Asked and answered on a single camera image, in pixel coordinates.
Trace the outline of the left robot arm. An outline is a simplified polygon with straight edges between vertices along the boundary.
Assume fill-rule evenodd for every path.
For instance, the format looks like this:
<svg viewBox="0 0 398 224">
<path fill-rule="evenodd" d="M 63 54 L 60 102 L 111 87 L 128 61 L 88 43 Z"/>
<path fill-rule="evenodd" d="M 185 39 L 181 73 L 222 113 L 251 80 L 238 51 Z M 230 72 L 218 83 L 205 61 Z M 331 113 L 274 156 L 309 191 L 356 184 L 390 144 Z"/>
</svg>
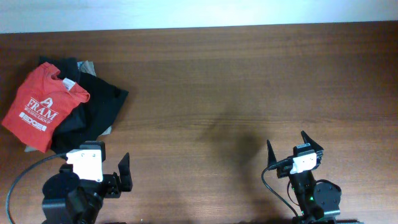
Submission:
<svg viewBox="0 0 398 224">
<path fill-rule="evenodd" d="M 118 164 L 119 172 L 112 174 L 103 173 L 103 141 L 87 141 L 63 157 L 66 163 L 42 187 L 45 223 L 94 223 L 104 199 L 119 198 L 132 190 L 128 152 Z"/>
</svg>

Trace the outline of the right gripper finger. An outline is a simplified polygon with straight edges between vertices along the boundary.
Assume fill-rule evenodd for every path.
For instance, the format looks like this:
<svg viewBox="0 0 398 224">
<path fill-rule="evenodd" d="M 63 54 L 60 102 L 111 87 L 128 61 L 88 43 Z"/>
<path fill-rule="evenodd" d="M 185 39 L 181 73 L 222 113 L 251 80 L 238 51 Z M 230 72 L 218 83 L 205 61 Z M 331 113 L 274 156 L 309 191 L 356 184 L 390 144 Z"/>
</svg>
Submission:
<svg viewBox="0 0 398 224">
<path fill-rule="evenodd" d="M 301 136 L 305 144 L 311 145 L 315 152 L 323 151 L 323 148 L 316 143 L 305 131 L 301 131 Z"/>
<path fill-rule="evenodd" d="M 275 157 L 274 150 L 272 148 L 270 140 L 267 140 L 266 144 L 267 144 L 267 155 L 268 155 L 267 168 L 269 170 L 272 170 L 275 169 L 275 166 L 277 165 L 277 159 Z"/>
</svg>

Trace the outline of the beige folded garment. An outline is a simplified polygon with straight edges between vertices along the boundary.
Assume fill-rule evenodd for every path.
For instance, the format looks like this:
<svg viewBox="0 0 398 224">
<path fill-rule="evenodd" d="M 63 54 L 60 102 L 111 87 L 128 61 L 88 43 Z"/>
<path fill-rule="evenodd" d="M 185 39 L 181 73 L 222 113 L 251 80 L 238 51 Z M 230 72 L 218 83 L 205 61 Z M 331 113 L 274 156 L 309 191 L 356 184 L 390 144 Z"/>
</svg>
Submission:
<svg viewBox="0 0 398 224">
<path fill-rule="evenodd" d="M 87 60 L 80 61 L 80 62 L 77 62 L 77 66 L 78 66 L 78 69 L 80 72 L 85 72 L 85 73 L 89 73 L 90 75 L 96 76 L 95 66 L 92 61 L 87 61 Z M 111 134 L 111 131 L 112 131 L 112 127 L 110 126 L 101 135 L 105 136 L 105 135 Z M 24 149 L 24 152 L 32 152 L 32 151 L 36 151 L 36 149 L 33 147 L 30 147 L 30 146 L 26 146 Z"/>
</svg>

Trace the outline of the black folded shirt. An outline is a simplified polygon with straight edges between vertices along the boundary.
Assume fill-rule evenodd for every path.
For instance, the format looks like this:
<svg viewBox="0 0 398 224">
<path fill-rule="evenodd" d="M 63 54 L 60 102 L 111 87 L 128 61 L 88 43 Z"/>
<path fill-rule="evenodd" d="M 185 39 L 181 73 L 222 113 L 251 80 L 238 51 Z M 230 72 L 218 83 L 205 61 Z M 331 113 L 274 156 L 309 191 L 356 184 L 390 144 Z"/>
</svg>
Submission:
<svg viewBox="0 0 398 224">
<path fill-rule="evenodd" d="M 114 123 L 129 94 L 85 72 L 80 73 L 78 84 L 90 94 L 90 99 L 79 104 L 55 129 L 50 149 L 57 154 L 96 140 Z"/>
</svg>

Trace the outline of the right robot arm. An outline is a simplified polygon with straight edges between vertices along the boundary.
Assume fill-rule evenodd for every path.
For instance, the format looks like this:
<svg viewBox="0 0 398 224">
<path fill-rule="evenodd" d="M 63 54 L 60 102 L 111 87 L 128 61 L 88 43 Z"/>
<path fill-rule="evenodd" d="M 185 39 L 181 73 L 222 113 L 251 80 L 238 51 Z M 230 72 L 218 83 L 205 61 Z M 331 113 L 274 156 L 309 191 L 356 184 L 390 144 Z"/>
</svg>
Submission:
<svg viewBox="0 0 398 224">
<path fill-rule="evenodd" d="M 322 161 L 323 148 L 305 132 L 301 132 L 303 144 L 293 147 L 293 154 L 278 161 L 271 142 L 267 144 L 267 167 L 261 173 L 261 180 L 268 190 L 279 198 L 294 213 L 293 223 L 336 223 L 340 215 L 341 188 L 329 180 L 316 180 L 313 171 Z M 282 198 L 265 181 L 264 174 L 275 170 L 279 179 L 289 179 L 288 189 L 294 191 L 298 213 L 288 201 Z"/>
</svg>

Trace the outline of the red printed t-shirt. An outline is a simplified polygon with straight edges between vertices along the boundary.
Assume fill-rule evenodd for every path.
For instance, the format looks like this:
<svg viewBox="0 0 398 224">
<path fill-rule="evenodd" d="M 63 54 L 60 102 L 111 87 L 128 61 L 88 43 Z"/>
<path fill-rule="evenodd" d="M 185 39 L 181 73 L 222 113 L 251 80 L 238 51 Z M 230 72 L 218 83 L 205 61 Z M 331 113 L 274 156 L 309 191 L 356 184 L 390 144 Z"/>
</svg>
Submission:
<svg viewBox="0 0 398 224">
<path fill-rule="evenodd" d="M 24 144 L 47 152 L 55 129 L 90 94 L 77 82 L 58 77 L 60 70 L 45 62 L 18 88 L 1 124 Z"/>
</svg>

